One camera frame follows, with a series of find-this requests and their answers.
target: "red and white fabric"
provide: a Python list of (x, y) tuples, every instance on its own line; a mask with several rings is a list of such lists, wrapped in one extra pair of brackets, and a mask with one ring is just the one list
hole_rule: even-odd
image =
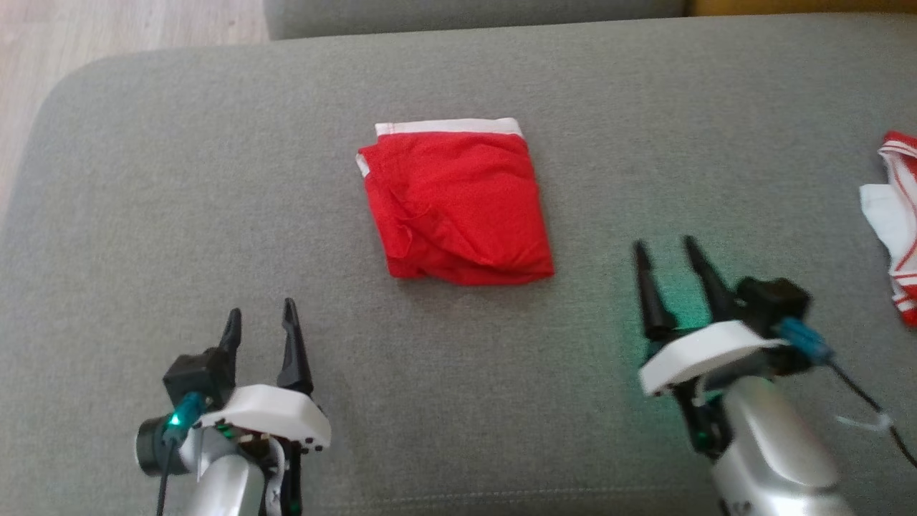
[(514, 285), (554, 274), (514, 119), (383, 123), (376, 135), (357, 164), (392, 276)]
[(860, 204), (889, 250), (892, 301), (904, 322), (917, 327), (917, 138), (891, 131), (878, 154), (889, 182), (861, 186)]

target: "folded red garment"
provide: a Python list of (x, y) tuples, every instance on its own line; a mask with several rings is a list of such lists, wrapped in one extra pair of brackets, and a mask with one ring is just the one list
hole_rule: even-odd
[(514, 285), (554, 274), (514, 119), (376, 124), (376, 134), (357, 163), (392, 276)]

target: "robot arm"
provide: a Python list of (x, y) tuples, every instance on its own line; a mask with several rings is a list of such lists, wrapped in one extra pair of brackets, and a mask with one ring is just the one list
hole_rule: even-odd
[[(809, 296), (787, 279), (744, 279), (731, 292), (697, 242), (685, 247), (712, 323), (680, 329), (652, 277), (642, 242), (636, 274), (649, 353), (640, 370), (648, 396), (671, 393), (694, 450), (713, 464), (725, 516), (853, 516), (834, 461), (771, 381), (812, 367), (780, 339), (796, 328)], [(708, 389), (722, 394), (708, 399)]]
[[(300, 461), (331, 444), (331, 424), (313, 402), (299, 317), (292, 299), (277, 387), (236, 387), (241, 312), (229, 314), (220, 344), (182, 355), (163, 378), (175, 411), (146, 420), (137, 462), (149, 476), (197, 476), (189, 516), (299, 516)], [(160, 489), (160, 506), (164, 488)]]

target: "gray cushion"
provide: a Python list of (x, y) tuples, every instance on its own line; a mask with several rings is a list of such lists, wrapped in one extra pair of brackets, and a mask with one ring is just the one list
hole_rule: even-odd
[(264, 0), (272, 39), (678, 17), (684, 0)]
[[(811, 323), (917, 443), (913, 334), (857, 188), (917, 133), (917, 17), (683, 18), (305, 39), (109, 59), (41, 109), (0, 244), (0, 513), (145, 514), (132, 436), (160, 378), (241, 307), (241, 383), (303, 319), (331, 449), (308, 514), (715, 513), (672, 400), (644, 398), (631, 242), (677, 312), (694, 234), (729, 281), (791, 277)], [(402, 282), (354, 154), (374, 122), (519, 119), (557, 276)], [(831, 375), (781, 380), (862, 514), (912, 471)], [(177, 514), (192, 487), (175, 478)]]

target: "couch armrest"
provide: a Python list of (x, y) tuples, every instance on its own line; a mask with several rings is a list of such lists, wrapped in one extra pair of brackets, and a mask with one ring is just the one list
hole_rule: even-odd
[(678, 17), (683, 0), (264, 0), (271, 39)]

